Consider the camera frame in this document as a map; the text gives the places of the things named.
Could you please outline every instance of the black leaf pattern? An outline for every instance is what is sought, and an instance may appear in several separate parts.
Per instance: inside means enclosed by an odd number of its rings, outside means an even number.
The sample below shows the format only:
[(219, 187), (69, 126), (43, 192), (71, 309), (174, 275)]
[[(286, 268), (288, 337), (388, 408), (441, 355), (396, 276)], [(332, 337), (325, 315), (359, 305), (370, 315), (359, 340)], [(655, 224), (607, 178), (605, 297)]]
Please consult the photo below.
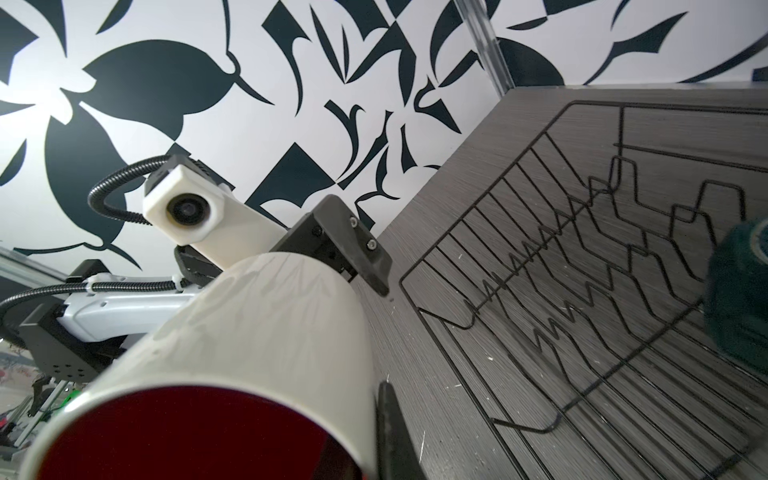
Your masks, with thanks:
[(38, 36), (0, 8), (0, 81), (8, 84), (13, 58)]
[(166, 40), (116, 48), (85, 71), (96, 85), (79, 99), (113, 117), (152, 125), (174, 140), (185, 114), (212, 107), (239, 78), (238, 71), (224, 73), (201, 50)]
[(7, 101), (0, 101), (0, 115), (12, 114), (15, 111), (24, 110), (31, 106), (30, 104), (12, 104)]
[(752, 70), (752, 81), (768, 81), (768, 67)]
[(389, 11), (394, 16), (398, 16), (406, 9), (411, 0), (386, 0), (386, 4), (389, 6)]
[(235, 57), (234, 53), (230, 51), (230, 3), (227, 0), (221, 0), (221, 7), (224, 12), (224, 31), (227, 41), (227, 58), (229, 58), (235, 66), (235, 72), (232, 74), (235, 84), (237, 84), (237, 86), (240, 87), (240, 89), (243, 90), (246, 94), (256, 98), (258, 101), (262, 101), (265, 104), (274, 105), (274, 103), (262, 97), (259, 92), (255, 91), (240, 75), (240, 63), (237, 61), (237, 57)]
[(502, 0), (485, 0), (485, 11), (488, 13), (488, 18), (492, 17), (493, 14), (496, 13), (498, 4), (501, 2)]
[(42, 13), (45, 19), (48, 20), (48, 23), (51, 24), (66, 56), (67, 34), (64, 25), (64, 6), (61, 4), (62, 0), (27, 0), (27, 2), (35, 7), (38, 12)]
[(333, 103), (331, 100), (326, 102), (325, 107), (328, 109), (328, 111), (334, 114), (336, 118), (339, 119), (341, 124), (346, 129), (346, 133), (349, 135), (349, 142), (352, 144), (352, 156), (349, 158), (349, 163), (346, 165), (346, 168), (344, 168), (344, 171), (341, 173), (341, 175), (339, 175), (339, 178), (341, 178), (351, 168), (352, 164), (355, 163), (355, 159), (357, 158), (357, 150), (359, 148), (359, 139), (357, 136), (357, 112), (361, 111), (362, 107), (359, 105), (353, 105), (349, 110), (349, 115), (345, 114), (344, 110), (342, 110), (339, 105)]
[(262, 101), (265, 104), (274, 105), (271, 101), (267, 100), (266, 98), (262, 97), (259, 92), (255, 91), (250, 85), (248, 85), (248, 82), (243, 79), (242, 76), (240, 76), (240, 63), (237, 61), (237, 57), (231, 52), (227, 50), (227, 57), (232, 61), (232, 64), (235, 66), (235, 71), (232, 74), (232, 77), (235, 80), (235, 84), (237, 84), (238, 87), (245, 93), (247, 93), (249, 96), (256, 98), (258, 101)]
[(245, 204), (283, 225), (261, 205), (269, 200), (281, 199), (301, 207), (311, 194), (333, 185), (333, 179), (294, 143)]
[(285, 55), (286, 60), (293, 71), (293, 77), (296, 79), (296, 89), (299, 97), (298, 105), (296, 106), (296, 114), (298, 114), (299, 110), (301, 110), (304, 89), (301, 83), (299, 65), (296, 64), (296, 58), (293, 56), (293, 41), (297, 38), (305, 38), (307, 40), (310, 38), (306, 36), (301, 25), (299, 25), (296, 19), (293, 18), (293, 15), (288, 12), (288, 9), (282, 2), (277, 2), (275, 4), (261, 26), (266, 30), (266, 33), (270, 34), (270, 37), (277, 43), (280, 50), (283, 51), (283, 55)]
[(96, 33), (102, 33), (103, 31), (107, 31), (114, 27), (120, 20), (122, 20), (133, 2), (134, 0), (118, 0), (118, 3), (114, 4), (112, 11), (109, 12), (109, 15), (107, 15), (104, 23), (101, 24), (101, 27)]
[(410, 149), (408, 149), (408, 141), (406, 140), (406, 126), (400, 127), (400, 139), (402, 142), (402, 151), (400, 152), (400, 164), (402, 165), (402, 172), (405, 173), (411, 168), (416, 167), (416, 162), (413, 160)]
[(719, 75), (725, 71), (729, 71), (731, 68), (749, 60), (753, 56), (762, 52), (766, 47), (768, 47), (768, 33), (758, 38), (758, 40), (755, 43), (743, 49), (733, 57), (721, 63), (720, 65), (712, 67), (709, 70), (705, 71), (704, 73), (696, 75), (695, 77), (691, 77), (691, 78), (688, 78), (687, 80), (683, 80), (681, 83), (693, 83), (695, 81), (703, 81), (703, 80), (707, 80), (708, 78), (712, 78), (715, 75)]
[(544, 24), (544, 22), (546, 21), (547, 21), (547, 17), (541, 17), (541, 18), (536, 18), (535, 20), (531, 20), (529, 22), (518, 23), (517, 25), (513, 25), (507, 28), (509, 30), (530, 30), (531, 28), (536, 28), (539, 25)]
[(616, 11), (614, 12), (614, 17), (611, 19), (611, 30), (613, 30), (614, 25), (616, 23), (616, 20), (619, 18), (619, 14), (622, 10), (624, 10), (624, 7), (627, 6), (627, 3), (629, 3), (629, 0), (621, 0), (621, 3), (618, 7), (616, 7)]
[(435, 23), (432, 30), (432, 38), (429, 40), (429, 61), (432, 64), (432, 73), (435, 73), (435, 63), (437, 54), (445, 40), (463, 23), (461, 15), (458, 14), (456, 5), (453, 1), (448, 2)]
[(142, 270), (141, 266), (134, 260), (134, 258), (125, 250), (121, 249), (117, 245), (113, 245), (112, 243), (107, 243), (106, 245), (91, 245), (90, 243), (76, 243), (74, 245), (67, 245), (65, 247), (56, 247), (56, 248), (42, 248), (42, 249), (32, 249), (32, 248), (21, 248), (21, 247), (15, 247), (13, 250), (15, 252), (19, 252), (23, 255), (41, 255), (43, 253), (58, 253), (58, 252), (65, 252), (67, 250), (72, 250), (74, 248), (78, 247), (85, 247), (90, 250), (96, 250), (97, 252), (102, 252), (104, 250), (109, 250), (113, 253), (116, 253), (117, 255), (120, 255), (121, 257), (125, 258), (132, 264), (136, 266), (139, 270)]
[(368, 200), (369, 198), (378, 197), (379, 195), (387, 198), (389, 200), (400, 200), (399, 197), (393, 197), (392, 195), (389, 195), (384, 191), (384, 179), (386, 178), (386, 155), (389, 151), (388, 148), (384, 149), (384, 153), (382, 153), (381, 158), (379, 159), (379, 164), (376, 166), (376, 191), (374, 192), (368, 192), (367, 194), (363, 194), (355, 200), (355, 207), (359, 209), (358, 203)]
[(373, 0), (336, 0), (355, 21), (362, 39), (377, 28), (387, 28), (386, 20)]
[(333, 51), (333, 46), (331, 45), (330, 40), (328, 39), (328, 35), (326, 35), (326, 30), (323, 28), (323, 25), (320, 23), (320, 20), (317, 18), (317, 15), (315, 15), (315, 9), (310, 6), (310, 12), (312, 12), (312, 21), (315, 24), (315, 31), (317, 32), (317, 38), (320, 40), (320, 46), (323, 47), (323, 51), (326, 54), (326, 58), (328, 58), (328, 62), (331, 64), (331, 67), (333, 67), (333, 71), (336, 72), (337, 75), (339, 75), (339, 80), (344, 81), (344, 76), (341, 75), (341, 67), (339, 66), (339, 59), (336, 57), (336, 53)]
[[(51, 119), (45, 137), (45, 170), (51, 192), (59, 207), (75, 225), (101, 238), (103, 242), (101, 246), (79, 243), (55, 251), (79, 246), (92, 250), (111, 250), (138, 266), (129, 255), (112, 245), (123, 222), (96, 214), (86, 201), (88, 192), (98, 181), (122, 167), (125, 167), (125, 162), (114, 149), (107, 133), (82, 107), (73, 108), (72, 119), (68, 124)], [(109, 203), (125, 209), (123, 194), (138, 188), (142, 183), (143, 179), (137, 179), (117, 189), (109, 197)], [(37, 250), (25, 252), (40, 253)]]
[(384, 185), (384, 179), (386, 178), (386, 156), (388, 151), (389, 151), (388, 148), (384, 150), (384, 153), (382, 153), (382, 156), (379, 159), (379, 165), (376, 167), (376, 191), (363, 194), (360, 196), (360, 198), (355, 200), (357, 217), (360, 219), (362, 224), (366, 226), (368, 230), (370, 230), (374, 225), (376, 225), (376, 223), (362, 208), (360, 208), (360, 205), (359, 205), (360, 202), (363, 202), (365, 200), (368, 200), (369, 198), (374, 198), (378, 196), (381, 196), (390, 200), (400, 200), (399, 197), (393, 197), (392, 195), (389, 195), (384, 191), (383, 185)]
[(341, 43), (344, 54), (344, 78), (349, 74), (349, 43), (346, 41), (346, 32), (341, 27)]
[(589, 2), (594, 2), (594, 0), (544, 0), (544, 9), (547, 11), (547, 15), (554, 15)]
[(480, 63), (480, 58), (478, 57), (476, 51), (470, 50), (466, 55), (464, 55), (464, 58), (462, 58), (462, 60), (453, 68), (453, 70), (451, 70), (451, 73), (445, 77), (445, 80), (442, 81), (440, 86), (447, 87), (460, 79), (462, 75), (475, 64), (475, 62)]
[(669, 35), (672, 27), (677, 24), (682, 17), (688, 12), (683, 12), (674, 17), (669, 17), (658, 25), (655, 25), (636, 37), (629, 38), (628, 40), (616, 41), (611, 51), (608, 52), (608, 57), (603, 62), (603, 65), (584, 82), (585, 85), (589, 85), (595, 78), (599, 77), (608, 65), (614, 60), (614, 58), (631, 53), (635, 51), (642, 51), (645, 53), (658, 53), (661, 48), (661, 44), (664, 43), (664, 39)]
[(564, 84), (563, 76), (557, 68), (533, 48), (507, 38), (500, 38), (498, 47), (502, 50), (515, 85), (532, 87)]
[(437, 100), (435, 103), (426, 107), (421, 107), (419, 105), (419, 102), (422, 100), (424, 95), (432, 90), (435, 90), (435, 86), (432, 85), (432, 81), (427, 78), (427, 85), (419, 90), (416, 93), (416, 96), (413, 98), (413, 110), (419, 112), (420, 114), (427, 114), (432, 118), (436, 118), (438, 121), (440, 121), (440, 123), (444, 124), (446, 127), (450, 128), (457, 134), (460, 134), (462, 131), (458, 129), (458, 125), (453, 120), (451, 113), (448, 111), (448, 108), (445, 106), (445, 103), (443, 103), (442, 99)]
[(339, 182), (339, 186), (341, 188), (347, 188), (350, 183), (352, 183), (352, 180), (355, 180), (355, 178), (360, 175), (360, 172), (368, 166), (369, 163), (371, 163), (371, 160), (379, 154), (379, 152), (386, 147), (389, 140), (386, 136), (386, 124), (389, 121), (389, 116), (392, 115), (391, 111), (384, 111), (384, 126), (382, 127), (382, 133), (373, 141), (373, 144), (371, 145), (370, 150), (368, 150), (368, 153), (366, 154), (366, 157), (362, 159), (362, 162), (358, 167), (353, 171), (347, 178), (344, 180), (341, 180)]
[(13, 155), (11, 161), (8, 162), (8, 165), (2, 171), (2, 174), (0, 174), (0, 186), (5, 185), (11, 181), (13, 177), (16, 176), (18, 171), (22, 169), (22, 165), (24, 164), (24, 156), (26, 154), (27, 141), (24, 141), (21, 147), (19, 147), (16, 153)]
[(397, 22), (393, 23), (389, 30), (373, 47), (370, 53), (363, 59), (360, 66), (352, 74), (349, 82), (362, 77), (381, 57), (391, 51), (400, 50), (400, 62), (398, 63), (398, 76), (400, 79), (400, 92), (402, 103), (408, 103), (413, 88), (413, 77), (416, 73), (416, 54), (402, 33)]

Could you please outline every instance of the mug rim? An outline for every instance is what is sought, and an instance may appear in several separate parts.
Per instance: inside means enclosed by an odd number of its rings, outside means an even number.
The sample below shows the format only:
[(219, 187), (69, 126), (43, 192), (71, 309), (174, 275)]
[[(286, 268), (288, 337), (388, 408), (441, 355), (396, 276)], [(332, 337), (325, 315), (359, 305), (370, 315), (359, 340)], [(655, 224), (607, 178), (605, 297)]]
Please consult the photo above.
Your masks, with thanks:
[(279, 393), (269, 393), (259, 391), (258, 388), (246, 385), (234, 385), (235, 382), (232, 379), (225, 377), (218, 377), (215, 379), (206, 378), (207, 376), (201, 376), (196, 379), (189, 378), (174, 378), (178, 375), (163, 374), (162, 378), (152, 379), (149, 381), (144, 379), (139, 382), (128, 382), (120, 384), (119, 386), (110, 389), (99, 389), (95, 394), (90, 394), (87, 390), (83, 391), (77, 398), (67, 404), (61, 414), (55, 416), (50, 423), (48, 423), (40, 432), (37, 438), (32, 442), (29, 447), (24, 460), (22, 462), (22, 468), (19, 471), (19, 480), (34, 480), (37, 474), (40, 472), (40, 467), (45, 460), (45, 454), (54, 445), (56, 440), (61, 434), (80, 419), (83, 415), (90, 411), (102, 406), (112, 400), (118, 399), (122, 396), (128, 396), (133, 393), (142, 392), (145, 390), (162, 389), (166, 387), (183, 387), (183, 386), (198, 386), (198, 387), (212, 387), (217, 389), (227, 389), (236, 392), (246, 393), (260, 397), (265, 400), (274, 402), (280, 406), (286, 407), (295, 413), (298, 413), (306, 419), (319, 426), (323, 431), (332, 436), (347, 452), (349, 457), (358, 465), (363, 468), (361, 464), (360, 450), (356, 449), (354, 444), (351, 443), (342, 432), (330, 425), (325, 419), (321, 418), (319, 414), (311, 411), (309, 406), (305, 406), (299, 402), (292, 401), (287, 398), (286, 395), (280, 395)]

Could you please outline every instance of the black mount bracket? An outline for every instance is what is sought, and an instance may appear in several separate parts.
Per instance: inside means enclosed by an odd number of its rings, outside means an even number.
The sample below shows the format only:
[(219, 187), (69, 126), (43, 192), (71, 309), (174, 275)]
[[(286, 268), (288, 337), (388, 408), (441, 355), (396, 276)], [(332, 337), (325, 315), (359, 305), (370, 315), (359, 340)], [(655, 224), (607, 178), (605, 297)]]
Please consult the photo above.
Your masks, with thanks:
[(402, 416), (395, 388), (379, 384), (376, 406), (376, 442), (379, 453), (379, 480), (426, 480)]
[(221, 268), (190, 245), (176, 245), (174, 258), (181, 275), (196, 285), (206, 286), (221, 274)]
[[(84, 260), (67, 283), (80, 283), (96, 273), (109, 270), (100, 260)], [(64, 308), (57, 299), (41, 303), (18, 326), (18, 334), (32, 352), (35, 365), (45, 374), (60, 380), (90, 382), (124, 352), (120, 345), (125, 336), (83, 342), (58, 322)]]
[(359, 274), (376, 293), (389, 294), (392, 258), (336, 195), (323, 198), (271, 251), (318, 259), (350, 282)]

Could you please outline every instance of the camera lens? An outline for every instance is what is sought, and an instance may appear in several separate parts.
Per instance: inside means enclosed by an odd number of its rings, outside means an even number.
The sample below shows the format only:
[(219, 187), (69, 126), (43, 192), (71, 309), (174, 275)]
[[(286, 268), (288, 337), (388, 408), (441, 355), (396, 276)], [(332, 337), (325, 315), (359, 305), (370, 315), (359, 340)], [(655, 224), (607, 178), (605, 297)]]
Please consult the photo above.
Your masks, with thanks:
[(192, 226), (208, 218), (208, 202), (200, 195), (181, 194), (168, 203), (168, 212), (178, 223)]

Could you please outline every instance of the green component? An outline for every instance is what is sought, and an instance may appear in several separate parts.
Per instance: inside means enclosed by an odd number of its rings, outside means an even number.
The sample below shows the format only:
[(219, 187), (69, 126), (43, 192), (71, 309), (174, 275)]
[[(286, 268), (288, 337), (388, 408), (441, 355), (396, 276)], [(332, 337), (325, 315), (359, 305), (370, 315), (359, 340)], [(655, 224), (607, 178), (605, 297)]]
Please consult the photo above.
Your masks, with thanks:
[(737, 225), (715, 249), (704, 315), (720, 349), (768, 375), (768, 218)]
[(62, 410), (69, 402), (76, 399), (80, 394), (82, 393), (82, 390), (72, 390), (69, 395), (67, 395), (67, 398), (64, 399), (64, 401), (61, 402), (61, 404), (54, 409), (54, 415), (57, 415), (60, 410)]

